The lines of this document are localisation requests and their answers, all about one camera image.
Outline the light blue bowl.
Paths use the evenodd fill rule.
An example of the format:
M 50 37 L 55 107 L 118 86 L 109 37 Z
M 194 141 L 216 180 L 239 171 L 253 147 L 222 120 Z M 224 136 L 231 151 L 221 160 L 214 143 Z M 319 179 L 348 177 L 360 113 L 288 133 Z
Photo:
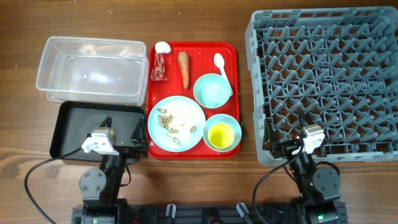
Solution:
M 210 127 L 216 123 L 226 123 L 226 124 L 230 125 L 234 130 L 235 139 L 234 139 L 232 145 L 230 145 L 227 148 L 217 149 L 217 148 L 213 147 L 208 140 L 208 131 L 209 131 Z M 206 121 L 205 127 L 203 129 L 203 139 L 204 139 L 206 145 L 216 152 L 232 151 L 240 143 L 241 137 L 242 137 L 242 130 L 241 130 L 239 123 L 232 116 L 230 116 L 228 114 L 216 114 L 216 115 L 210 117 Z

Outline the orange carrot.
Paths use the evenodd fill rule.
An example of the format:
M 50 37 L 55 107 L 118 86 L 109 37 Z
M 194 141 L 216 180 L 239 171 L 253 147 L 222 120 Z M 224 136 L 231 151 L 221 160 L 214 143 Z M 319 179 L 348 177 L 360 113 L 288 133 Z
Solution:
M 178 64 L 182 74 L 183 87 L 188 90 L 190 86 L 189 57 L 186 52 L 178 53 Z

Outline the yellow cup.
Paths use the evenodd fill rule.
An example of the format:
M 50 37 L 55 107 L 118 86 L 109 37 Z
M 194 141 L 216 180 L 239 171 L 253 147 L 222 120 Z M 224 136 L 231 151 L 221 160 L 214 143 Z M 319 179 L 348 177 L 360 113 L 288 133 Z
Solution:
M 210 144 L 217 149 L 224 149 L 232 145 L 235 139 L 233 128 L 226 123 L 216 123 L 208 131 Z

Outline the white tissue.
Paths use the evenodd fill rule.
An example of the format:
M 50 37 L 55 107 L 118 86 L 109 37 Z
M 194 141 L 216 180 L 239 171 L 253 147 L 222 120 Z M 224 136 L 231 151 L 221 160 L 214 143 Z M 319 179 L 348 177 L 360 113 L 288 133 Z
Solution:
M 157 54 L 167 54 L 171 52 L 171 47 L 166 42 L 158 42 L 155 44 L 155 51 Z

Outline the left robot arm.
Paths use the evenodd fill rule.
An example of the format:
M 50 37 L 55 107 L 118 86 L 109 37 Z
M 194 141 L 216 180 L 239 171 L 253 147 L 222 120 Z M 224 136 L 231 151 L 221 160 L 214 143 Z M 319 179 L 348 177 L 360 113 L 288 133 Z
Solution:
M 140 119 L 130 137 L 132 146 L 117 146 L 112 130 L 112 118 L 105 120 L 87 135 L 81 148 L 85 153 L 102 156 L 97 169 L 89 169 L 80 177 L 83 208 L 75 208 L 72 223 L 139 223 L 139 218 L 126 199 L 118 198 L 119 189 L 125 187 L 122 177 L 129 172 L 128 159 L 139 160 L 141 153 L 148 153 L 145 121 Z

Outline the white plastic spoon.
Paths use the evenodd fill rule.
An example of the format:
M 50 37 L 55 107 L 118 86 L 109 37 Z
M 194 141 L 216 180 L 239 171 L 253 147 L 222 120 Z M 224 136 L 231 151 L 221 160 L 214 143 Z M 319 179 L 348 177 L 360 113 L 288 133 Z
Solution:
M 215 53 L 213 60 L 214 60 L 214 64 L 219 68 L 219 70 L 221 72 L 221 76 L 228 82 L 229 88 L 230 88 L 230 96 L 232 96 L 233 90 L 232 90 L 231 84 L 228 80 L 228 77 L 226 75 L 226 72 L 224 70 L 225 61 L 224 61 L 223 56 L 220 53 Z

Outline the green bowl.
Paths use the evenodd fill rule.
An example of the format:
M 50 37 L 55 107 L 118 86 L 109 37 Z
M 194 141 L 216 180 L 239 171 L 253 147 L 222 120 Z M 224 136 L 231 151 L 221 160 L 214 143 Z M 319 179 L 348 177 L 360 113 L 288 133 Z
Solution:
M 203 107 L 215 109 L 229 100 L 232 88 L 225 78 L 219 74 L 207 73 L 197 79 L 193 86 L 193 95 Z

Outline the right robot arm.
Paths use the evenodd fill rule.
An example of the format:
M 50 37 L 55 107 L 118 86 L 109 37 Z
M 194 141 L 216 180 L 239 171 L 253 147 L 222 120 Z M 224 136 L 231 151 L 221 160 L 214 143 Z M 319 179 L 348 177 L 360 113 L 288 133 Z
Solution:
M 331 162 L 315 162 L 312 153 L 325 140 L 323 128 L 308 116 L 299 113 L 300 134 L 287 141 L 276 140 L 270 129 L 263 143 L 277 158 L 286 162 L 284 168 L 297 185 L 300 196 L 291 200 L 291 223 L 346 223 L 345 205 L 340 202 L 340 170 Z

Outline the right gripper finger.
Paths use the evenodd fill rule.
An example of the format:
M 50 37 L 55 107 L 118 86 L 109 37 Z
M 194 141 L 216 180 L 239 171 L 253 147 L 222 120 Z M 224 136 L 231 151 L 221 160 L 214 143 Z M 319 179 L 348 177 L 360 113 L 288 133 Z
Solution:
M 304 113 L 299 113 L 298 114 L 298 121 L 299 121 L 299 124 L 300 124 L 301 128 L 304 128 L 305 126 L 310 125 L 310 120 L 307 117 L 307 115 L 304 114 Z
M 275 132 L 270 127 L 270 122 L 267 118 L 264 119 L 264 139 L 262 143 L 263 150 L 273 150 L 276 144 Z

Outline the light blue plate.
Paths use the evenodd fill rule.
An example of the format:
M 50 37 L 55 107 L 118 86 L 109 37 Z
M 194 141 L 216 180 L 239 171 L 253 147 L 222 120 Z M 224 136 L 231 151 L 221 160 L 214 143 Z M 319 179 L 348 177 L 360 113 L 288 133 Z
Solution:
M 157 109 L 166 109 L 167 113 L 160 113 Z M 170 96 L 160 100 L 150 111 L 147 128 L 152 142 L 167 152 L 184 152 L 196 146 L 203 137 L 205 114 L 202 108 L 186 96 Z M 196 126 L 194 133 L 190 128 Z M 173 137 L 179 139 L 177 145 Z

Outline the red snack wrapper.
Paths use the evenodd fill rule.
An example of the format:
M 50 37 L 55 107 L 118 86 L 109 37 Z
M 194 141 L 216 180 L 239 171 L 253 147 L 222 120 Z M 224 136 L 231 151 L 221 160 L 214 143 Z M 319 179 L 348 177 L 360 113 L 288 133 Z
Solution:
M 165 77 L 165 65 L 164 65 L 164 54 L 155 53 L 154 64 L 150 73 L 150 79 L 152 81 L 167 81 Z

